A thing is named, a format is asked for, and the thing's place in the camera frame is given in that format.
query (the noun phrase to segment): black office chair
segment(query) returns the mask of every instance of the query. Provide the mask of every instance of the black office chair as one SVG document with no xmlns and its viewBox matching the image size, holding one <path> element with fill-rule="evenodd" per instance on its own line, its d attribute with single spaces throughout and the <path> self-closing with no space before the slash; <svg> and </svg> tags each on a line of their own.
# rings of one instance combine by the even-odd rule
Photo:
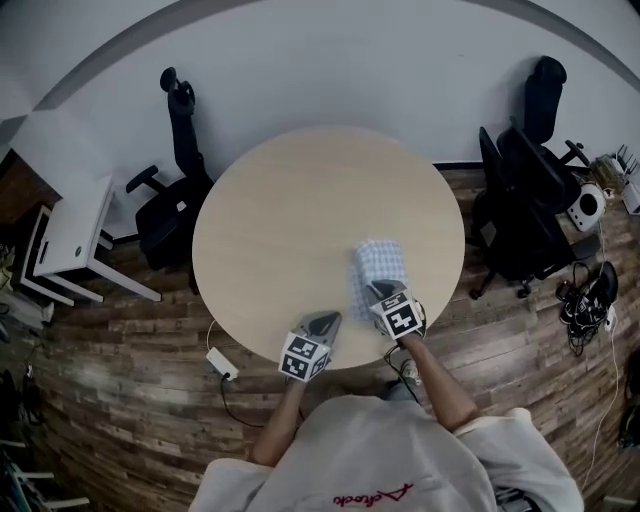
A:
<svg viewBox="0 0 640 512">
<path fill-rule="evenodd" d="M 520 282 L 518 297 L 525 298 L 531 293 L 529 283 L 534 278 L 546 279 L 599 250 L 597 235 L 569 244 L 555 216 L 540 209 L 526 186 L 505 166 L 484 128 L 480 128 L 480 149 L 487 188 L 474 202 L 467 243 L 481 249 L 489 274 L 480 289 L 470 292 L 472 299 L 484 295 L 496 274 Z M 547 165 L 535 151 L 529 156 L 538 165 Z"/>
<path fill-rule="evenodd" d="M 131 193 L 145 184 L 158 193 L 136 213 L 140 249 L 153 270 L 178 266 L 191 258 L 198 213 L 213 186 L 198 151 L 191 121 L 196 100 L 191 85 L 178 81 L 176 70 L 168 68 L 162 73 L 160 86 L 167 92 L 176 164 L 185 177 L 166 187 L 154 178 L 158 168 L 153 165 L 133 178 L 126 188 Z M 190 279 L 195 291 L 192 273 Z"/>
<path fill-rule="evenodd" d="M 589 171 L 589 159 L 581 151 L 584 149 L 582 144 L 565 141 L 569 151 L 561 158 L 542 145 L 553 136 L 562 86 L 566 81 L 567 72 L 560 62 L 551 57 L 541 57 L 525 83 L 524 128 L 521 129 L 512 117 L 511 127 L 498 137 L 498 149 L 506 164 L 526 174 L 539 206 L 553 214 L 566 211 L 580 196 L 580 183 L 574 173 L 586 174 Z M 514 136 L 517 130 L 524 132 L 528 144 L 549 164 L 551 171 L 536 176 L 531 169 L 535 164 L 523 157 L 519 145 L 521 137 Z M 587 167 L 568 165 L 574 158 L 579 158 Z"/>
</svg>

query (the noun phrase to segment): wooden tabletop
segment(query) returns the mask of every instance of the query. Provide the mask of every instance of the wooden tabletop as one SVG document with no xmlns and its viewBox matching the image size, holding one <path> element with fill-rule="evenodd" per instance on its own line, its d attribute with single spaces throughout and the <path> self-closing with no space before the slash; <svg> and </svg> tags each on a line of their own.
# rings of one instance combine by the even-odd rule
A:
<svg viewBox="0 0 640 512">
<path fill-rule="evenodd" d="M 353 252 L 369 238 L 402 245 L 431 324 L 456 287 L 465 244 L 440 172 L 369 130 L 297 130 L 249 151 L 212 188 L 193 241 L 196 281 L 221 327 L 272 361 L 302 316 L 340 311 L 329 368 L 358 366 L 391 346 L 349 315 Z"/>
</svg>

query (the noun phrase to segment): white power strip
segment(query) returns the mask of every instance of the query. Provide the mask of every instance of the white power strip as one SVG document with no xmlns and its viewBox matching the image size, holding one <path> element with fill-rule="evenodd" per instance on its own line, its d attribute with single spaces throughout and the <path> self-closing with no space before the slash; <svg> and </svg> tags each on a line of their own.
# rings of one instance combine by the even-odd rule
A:
<svg viewBox="0 0 640 512">
<path fill-rule="evenodd" d="M 221 376 L 224 377 L 224 375 L 228 373 L 229 377 L 227 377 L 227 380 L 233 380 L 238 376 L 238 369 L 215 347 L 209 350 L 207 361 L 213 365 Z"/>
</svg>

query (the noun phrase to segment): white speaker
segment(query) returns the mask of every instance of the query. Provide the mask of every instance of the white speaker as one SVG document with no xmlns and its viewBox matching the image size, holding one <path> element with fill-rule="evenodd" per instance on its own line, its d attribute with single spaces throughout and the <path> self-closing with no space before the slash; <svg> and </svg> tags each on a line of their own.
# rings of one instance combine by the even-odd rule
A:
<svg viewBox="0 0 640 512">
<path fill-rule="evenodd" d="M 567 214 L 580 231 L 588 231 L 602 218 L 606 200 L 600 187 L 593 183 L 582 185 L 580 197 L 567 210 Z"/>
</svg>

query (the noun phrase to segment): white cable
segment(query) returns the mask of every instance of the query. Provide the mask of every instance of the white cable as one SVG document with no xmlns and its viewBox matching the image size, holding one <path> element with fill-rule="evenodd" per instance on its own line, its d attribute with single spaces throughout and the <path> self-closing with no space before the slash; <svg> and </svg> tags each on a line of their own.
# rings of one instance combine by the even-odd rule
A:
<svg viewBox="0 0 640 512">
<path fill-rule="evenodd" d="M 602 235 L 602 220 L 598 221 L 598 227 L 600 228 L 600 246 L 602 248 L 602 265 L 600 266 L 600 275 L 602 275 L 604 262 L 607 261 L 607 253 L 604 252 L 604 236 Z"/>
<path fill-rule="evenodd" d="M 211 334 L 211 328 L 217 323 L 216 319 L 213 319 L 213 322 L 211 322 L 211 325 L 209 326 L 209 330 L 207 331 L 207 351 L 211 350 L 211 348 L 209 347 L 209 334 Z"/>
<path fill-rule="evenodd" d="M 596 430 L 596 437 L 593 440 L 593 454 L 591 456 L 591 466 L 589 466 L 589 471 L 587 471 L 587 476 L 584 477 L 584 482 L 582 483 L 582 490 L 583 491 L 584 491 L 585 486 L 587 485 L 587 482 L 589 481 L 589 475 L 591 474 L 591 470 L 593 469 L 593 466 L 594 466 L 594 464 L 596 462 L 596 448 L 597 448 L 597 444 L 598 444 L 598 436 L 600 435 L 600 427 L 602 427 L 602 422 L 607 417 L 607 414 L 609 414 L 609 411 L 613 407 L 613 404 L 615 403 L 616 398 L 618 398 L 618 390 L 620 388 L 620 383 L 619 383 L 620 374 L 618 372 L 618 363 L 616 362 L 616 346 L 613 343 L 613 337 L 614 337 L 614 334 L 616 332 L 616 328 L 618 327 L 618 315 L 616 314 L 615 310 L 613 311 L 613 318 L 614 318 L 616 323 L 611 328 L 611 353 L 613 354 L 613 366 L 616 369 L 616 392 L 613 395 L 613 400 L 611 400 L 611 403 L 609 404 L 609 407 L 607 407 L 607 410 L 602 415 L 602 418 L 600 418 L 600 422 L 598 423 L 598 429 Z"/>
</svg>

